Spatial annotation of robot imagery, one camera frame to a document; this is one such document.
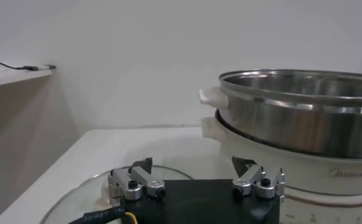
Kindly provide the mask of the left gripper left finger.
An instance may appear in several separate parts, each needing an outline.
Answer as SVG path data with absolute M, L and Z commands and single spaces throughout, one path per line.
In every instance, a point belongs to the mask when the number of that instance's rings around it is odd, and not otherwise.
M 118 206 L 121 199 L 138 201 L 144 195 L 148 198 L 163 199 L 165 182 L 151 174 L 152 157 L 135 161 L 127 168 L 112 169 L 108 173 L 108 202 Z

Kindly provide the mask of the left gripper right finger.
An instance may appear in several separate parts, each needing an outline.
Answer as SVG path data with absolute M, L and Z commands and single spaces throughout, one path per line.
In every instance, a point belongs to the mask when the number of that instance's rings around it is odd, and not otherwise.
M 252 193 L 262 199 L 285 196 L 285 173 L 282 168 L 273 167 L 266 170 L 254 160 L 232 157 L 232 165 L 237 178 L 232 180 L 232 193 L 242 200 Z

